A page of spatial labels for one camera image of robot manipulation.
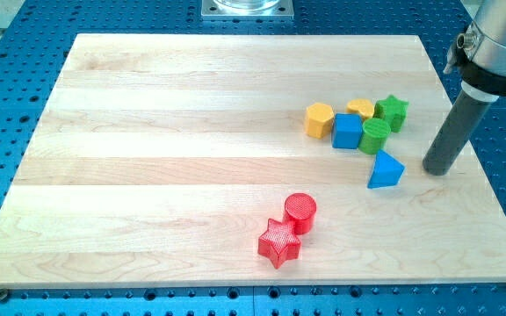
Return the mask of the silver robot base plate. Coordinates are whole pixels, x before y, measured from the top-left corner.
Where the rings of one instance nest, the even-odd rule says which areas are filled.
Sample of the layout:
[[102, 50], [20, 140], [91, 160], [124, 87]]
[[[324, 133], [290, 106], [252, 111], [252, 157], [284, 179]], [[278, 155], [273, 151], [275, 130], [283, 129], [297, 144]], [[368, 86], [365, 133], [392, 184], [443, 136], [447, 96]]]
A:
[[201, 17], [206, 20], [293, 18], [292, 0], [202, 0]]

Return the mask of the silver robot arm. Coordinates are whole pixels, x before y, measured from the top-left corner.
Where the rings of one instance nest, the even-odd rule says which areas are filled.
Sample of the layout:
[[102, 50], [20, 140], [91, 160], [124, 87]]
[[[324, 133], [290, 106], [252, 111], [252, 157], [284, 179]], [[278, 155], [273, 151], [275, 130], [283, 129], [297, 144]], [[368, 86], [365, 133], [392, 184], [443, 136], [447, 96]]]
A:
[[506, 0], [485, 0], [456, 36], [444, 72], [454, 69], [467, 96], [483, 103], [506, 97]]

